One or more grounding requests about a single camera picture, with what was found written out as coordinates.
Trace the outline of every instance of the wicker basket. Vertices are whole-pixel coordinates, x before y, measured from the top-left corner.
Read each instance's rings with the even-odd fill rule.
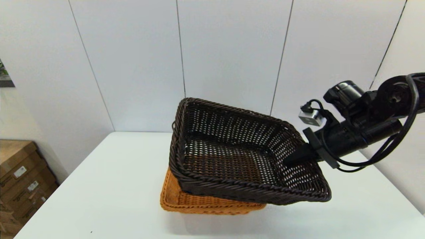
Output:
[[[245,202],[327,202],[331,190],[315,161],[283,164],[304,143],[288,122],[206,100],[177,109],[170,170],[183,191]]]
[[[167,170],[164,186],[162,187],[161,207],[166,211],[181,213],[238,215],[260,210],[265,204],[239,202],[211,196],[194,196],[183,192],[177,179]]]

